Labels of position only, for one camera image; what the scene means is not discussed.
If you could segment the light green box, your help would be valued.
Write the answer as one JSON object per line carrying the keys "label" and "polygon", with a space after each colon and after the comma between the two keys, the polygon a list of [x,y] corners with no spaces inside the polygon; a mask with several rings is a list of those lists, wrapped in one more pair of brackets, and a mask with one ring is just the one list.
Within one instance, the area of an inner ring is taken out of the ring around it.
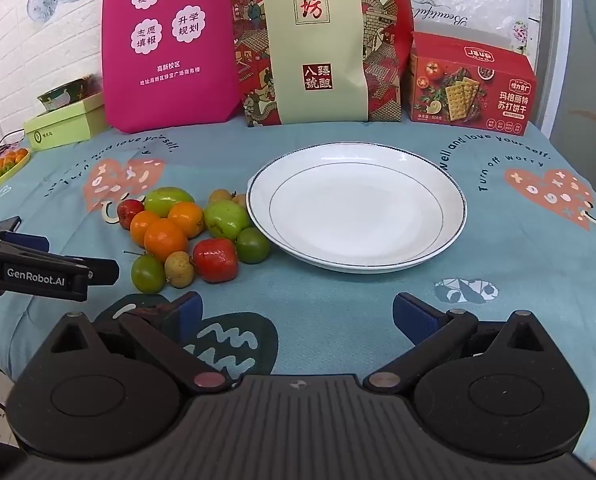
{"label": "light green box", "polygon": [[102,92],[24,123],[30,146],[38,152],[90,140],[108,128]]}

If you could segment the large red apple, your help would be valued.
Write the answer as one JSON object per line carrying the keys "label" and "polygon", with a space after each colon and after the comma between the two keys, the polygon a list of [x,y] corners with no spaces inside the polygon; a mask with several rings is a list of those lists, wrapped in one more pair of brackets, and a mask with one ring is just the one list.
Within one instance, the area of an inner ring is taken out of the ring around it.
{"label": "large red apple", "polygon": [[192,250],[196,274],[211,284],[234,280],[238,273],[238,258],[232,240],[208,238],[201,240]]}

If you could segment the green patterned bowl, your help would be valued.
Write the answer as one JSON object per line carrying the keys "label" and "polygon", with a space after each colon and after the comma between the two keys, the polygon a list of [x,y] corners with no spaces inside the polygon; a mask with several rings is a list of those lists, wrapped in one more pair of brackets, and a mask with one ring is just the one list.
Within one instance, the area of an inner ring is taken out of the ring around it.
{"label": "green patterned bowl", "polygon": [[42,93],[38,96],[38,101],[48,113],[82,101],[94,93],[99,92],[100,88],[102,88],[102,80],[99,76],[83,76]]}

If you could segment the green lime with stem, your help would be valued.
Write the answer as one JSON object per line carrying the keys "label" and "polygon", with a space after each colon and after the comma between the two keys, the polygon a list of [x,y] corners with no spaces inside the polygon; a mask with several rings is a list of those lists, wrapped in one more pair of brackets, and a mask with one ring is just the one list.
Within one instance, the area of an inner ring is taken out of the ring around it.
{"label": "green lime with stem", "polygon": [[133,286],[146,295],[155,295],[161,292],[167,281],[164,265],[148,252],[125,250],[123,253],[133,258],[130,269]]}

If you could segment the orange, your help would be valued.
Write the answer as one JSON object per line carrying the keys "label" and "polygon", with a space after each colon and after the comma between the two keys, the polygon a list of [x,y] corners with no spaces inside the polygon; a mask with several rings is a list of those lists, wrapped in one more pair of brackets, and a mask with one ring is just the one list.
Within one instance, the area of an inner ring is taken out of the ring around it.
{"label": "orange", "polygon": [[147,229],[160,217],[148,210],[138,212],[130,222],[130,237],[140,247],[144,246],[144,238]]}
{"label": "orange", "polygon": [[149,255],[164,263],[174,252],[187,252],[188,240],[174,222],[160,218],[146,229],[143,244]]}
{"label": "orange", "polygon": [[193,202],[179,202],[168,213],[168,219],[178,226],[191,240],[205,229],[204,211]]}

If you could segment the white ceramic plate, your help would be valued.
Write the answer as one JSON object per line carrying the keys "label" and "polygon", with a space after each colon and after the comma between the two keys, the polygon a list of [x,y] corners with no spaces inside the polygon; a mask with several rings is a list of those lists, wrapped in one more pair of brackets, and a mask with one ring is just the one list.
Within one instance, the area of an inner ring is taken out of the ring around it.
{"label": "white ceramic plate", "polygon": [[419,154],[325,143],[268,162],[248,181],[252,222],[283,252],[321,269],[383,274],[447,250],[467,221],[450,174]]}

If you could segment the brown longan front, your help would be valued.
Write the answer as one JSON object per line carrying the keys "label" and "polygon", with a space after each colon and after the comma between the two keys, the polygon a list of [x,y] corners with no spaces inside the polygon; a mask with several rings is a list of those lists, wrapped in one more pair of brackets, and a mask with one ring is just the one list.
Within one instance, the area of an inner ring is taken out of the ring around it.
{"label": "brown longan front", "polygon": [[187,252],[172,252],[164,262],[164,274],[175,288],[190,286],[195,277],[191,256]]}

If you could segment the yellow tray of small fruits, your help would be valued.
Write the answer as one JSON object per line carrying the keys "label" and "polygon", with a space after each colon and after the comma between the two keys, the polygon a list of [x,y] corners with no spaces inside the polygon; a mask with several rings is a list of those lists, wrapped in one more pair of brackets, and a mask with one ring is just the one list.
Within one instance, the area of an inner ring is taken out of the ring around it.
{"label": "yellow tray of small fruits", "polygon": [[31,154],[28,148],[18,148],[18,150],[9,151],[0,157],[0,185],[24,168],[30,158]]}

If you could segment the white floral plastic bag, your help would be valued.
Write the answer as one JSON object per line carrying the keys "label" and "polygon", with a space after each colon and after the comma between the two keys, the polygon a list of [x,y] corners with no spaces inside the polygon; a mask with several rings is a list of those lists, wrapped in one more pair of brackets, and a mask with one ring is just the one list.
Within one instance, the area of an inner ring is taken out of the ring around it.
{"label": "white floral plastic bag", "polygon": [[541,0],[411,0],[415,29],[534,55]]}

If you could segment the green mango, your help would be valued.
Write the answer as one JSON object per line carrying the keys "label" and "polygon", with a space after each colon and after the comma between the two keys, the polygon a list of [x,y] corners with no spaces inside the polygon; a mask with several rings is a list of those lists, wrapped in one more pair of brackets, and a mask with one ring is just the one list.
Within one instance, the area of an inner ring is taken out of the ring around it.
{"label": "green mango", "polygon": [[182,188],[165,186],[164,188],[154,188],[147,193],[144,200],[144,209],[156,214],[159,218],[166,218],[176,204],[194,203],[194,201],[194,197]]}
{"label": "green mango", "polygon": [[251,226],[247,210],[230,200],[218,200],[208,205],[204,220],[212,237],[226,238],[232,242],[236,241],[240,232]]}

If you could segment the magenta paper bag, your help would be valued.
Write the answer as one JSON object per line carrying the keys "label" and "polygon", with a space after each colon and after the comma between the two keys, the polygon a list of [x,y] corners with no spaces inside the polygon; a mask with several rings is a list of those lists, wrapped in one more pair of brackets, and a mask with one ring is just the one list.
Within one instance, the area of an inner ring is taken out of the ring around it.
{"label": "magenta paper bag", "polygon": [[240,106],[230,0],[103,0],[102,83],[124,133],[226,122]]}

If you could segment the brown longan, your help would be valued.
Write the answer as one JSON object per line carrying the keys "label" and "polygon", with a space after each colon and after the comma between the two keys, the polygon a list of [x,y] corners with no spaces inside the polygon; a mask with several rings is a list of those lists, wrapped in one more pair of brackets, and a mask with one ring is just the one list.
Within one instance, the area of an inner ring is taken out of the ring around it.
{"label": "brown longan", "polygon": [[172,252],[164,262],[164,274],[175,288],[190,286],[195,277],[191,256],[187,252]]}
{"label": "brown longan", "polygon": [[208,204],[211,205],[217,202],[222,202],[222,200],[228,200],[230,202],[234,196],[235,194],[233,192],[230,192],[225,188],[217,188],[209,195]]}
{"label": "brown longan", "polygon": [[246,207],[246,195],[245,194],[237,194],[232,198],[232,202],[236,203],[238,206],[245,208]]}

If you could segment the orange front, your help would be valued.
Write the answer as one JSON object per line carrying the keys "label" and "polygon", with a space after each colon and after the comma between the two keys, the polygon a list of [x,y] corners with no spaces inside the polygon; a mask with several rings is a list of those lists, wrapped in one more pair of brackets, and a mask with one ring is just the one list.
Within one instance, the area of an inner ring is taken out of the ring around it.
{"label": "orange front", "polygon": [[149,255],[164,263],[174,252],[187,252],[188,240],[174,222],[160,218],[146,229],[143,244]]}

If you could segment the small red apple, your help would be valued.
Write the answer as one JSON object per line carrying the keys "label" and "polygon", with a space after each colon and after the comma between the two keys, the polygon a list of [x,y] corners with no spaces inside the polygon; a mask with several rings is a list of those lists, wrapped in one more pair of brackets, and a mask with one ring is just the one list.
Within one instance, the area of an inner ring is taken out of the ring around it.
{"label": "small red apple", "polygon": [[122,200],[117,207],[117,216],[120,226],[125,230],[130,230],[133,218],[144,210],[144,205],[140,200],[126,198]]}

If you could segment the red cracker box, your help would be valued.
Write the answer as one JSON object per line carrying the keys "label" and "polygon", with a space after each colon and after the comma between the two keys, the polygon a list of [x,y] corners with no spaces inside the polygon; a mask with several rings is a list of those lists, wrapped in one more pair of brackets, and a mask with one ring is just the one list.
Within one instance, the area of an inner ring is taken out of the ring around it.
{"label": "red cracker box", "polygon": [[414,32],[406,76],[413,122],[525,133],[537,87],[525,55]]}

